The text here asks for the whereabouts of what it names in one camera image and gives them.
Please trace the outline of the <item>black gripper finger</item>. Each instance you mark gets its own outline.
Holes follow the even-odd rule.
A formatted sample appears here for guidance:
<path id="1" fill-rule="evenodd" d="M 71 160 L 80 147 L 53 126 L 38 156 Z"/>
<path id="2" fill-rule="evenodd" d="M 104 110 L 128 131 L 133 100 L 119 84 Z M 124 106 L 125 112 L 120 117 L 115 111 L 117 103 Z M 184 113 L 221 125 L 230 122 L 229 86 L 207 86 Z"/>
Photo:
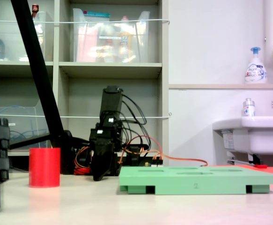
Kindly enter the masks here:
<path id="1" fill-rule="evenodd" d="M 108 173 L 114 158 L 114 144 L 95 144 L 92 158 L 92 174 L 94 181 L 101 181 Z"/>

